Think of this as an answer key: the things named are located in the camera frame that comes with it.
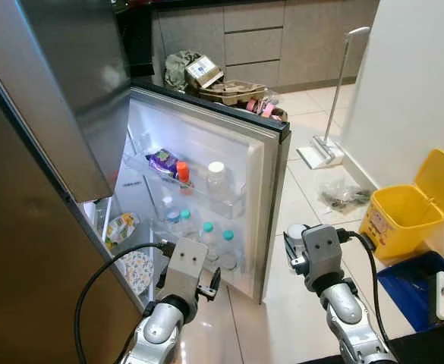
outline yellow trash can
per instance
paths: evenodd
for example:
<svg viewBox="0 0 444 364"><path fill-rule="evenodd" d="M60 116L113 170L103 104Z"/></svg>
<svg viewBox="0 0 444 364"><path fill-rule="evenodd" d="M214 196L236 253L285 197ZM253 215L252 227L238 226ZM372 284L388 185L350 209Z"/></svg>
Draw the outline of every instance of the yellow trash can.
<svg viewBox="0 0 444 364"><path fill-rule="evenodd" d="M415 185L375 191L360 226L380 260L413 252L444 222L444 152L434 149L421 165Z"/></svg>

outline stainless steel refrigerator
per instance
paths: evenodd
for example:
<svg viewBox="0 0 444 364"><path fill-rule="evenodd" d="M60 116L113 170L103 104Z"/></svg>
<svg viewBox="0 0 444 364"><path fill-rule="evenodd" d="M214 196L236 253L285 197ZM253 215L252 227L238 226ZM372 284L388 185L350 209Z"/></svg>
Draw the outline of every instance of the stainless steel refrigerator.
<svg viewBox="0 0 444 364"><path fill-rule="evenodd" d="M291 136L260 118L149 83L131 85L107 1L0 0L0 363L76 362L74 305L112 254L175 240L167 196L235 233L237 267L222 279L258 301ZM187 161L192 187L161 176L145 155ZM230 198L206 186L206 166L228 169ZM140 223L113 250L108 223ZM82 317L90 362L112 363L168 260L154 249L153 278L134 294L120 265L89 293Z"/></svg>

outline tile floor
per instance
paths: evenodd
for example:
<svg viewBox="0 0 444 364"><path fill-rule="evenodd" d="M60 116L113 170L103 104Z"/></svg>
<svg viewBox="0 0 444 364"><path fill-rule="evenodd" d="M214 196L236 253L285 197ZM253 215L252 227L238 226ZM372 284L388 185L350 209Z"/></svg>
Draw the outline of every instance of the tile floor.
<svg viewBox="0 0 444 364"><path fill-rule="evenodd" d="M289 269L282 238L284 229L294 223L334 224L357 230L366 211L365 206L347 214L327 209L318 197L320 186L338 179L355 184L354 180L342 166L311 171L296 153L296 148L306 146L315 133L324 132L334 92L334 87L328 87L280 96L280 106L291 122L292 139L263 304L227 287L214 303L201 300L197 318L182 334L179 363L296 364L339 352L319 299L306 290L304 279ZM344 127L353 92L354 85L345 85L340 92L332 126L336 139ZM367 255L356 241L342 249L345 275L353 277L377 328ZM379 301L390 337L414 332L382 287Z"/></svg>

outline patterned plate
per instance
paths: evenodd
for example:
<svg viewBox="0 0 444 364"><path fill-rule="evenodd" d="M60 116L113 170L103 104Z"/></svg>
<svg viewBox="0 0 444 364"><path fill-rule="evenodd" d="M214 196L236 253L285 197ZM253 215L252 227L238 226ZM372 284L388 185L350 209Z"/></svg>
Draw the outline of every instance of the patterned plate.
<svg viewBox="0 0 444 364"><path fill-rule="evenodd" d="M132 252L122 258L125 264L125 277L136 295L141 294L153 279L154 264L151 258L142 252Z"/></svg>

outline blue container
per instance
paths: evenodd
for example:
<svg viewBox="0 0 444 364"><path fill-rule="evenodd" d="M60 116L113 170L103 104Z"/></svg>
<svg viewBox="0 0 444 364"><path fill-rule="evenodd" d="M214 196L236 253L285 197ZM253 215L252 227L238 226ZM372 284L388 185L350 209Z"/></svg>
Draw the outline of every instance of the blue container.
<svg viewBox="0 0 444 364"><path fill-rule="evenodd" d="M444 271L444 258L436 252L400 262L377 274L395 304L415 331L427 331L439 324L429 321L429 279Z"/></svg>

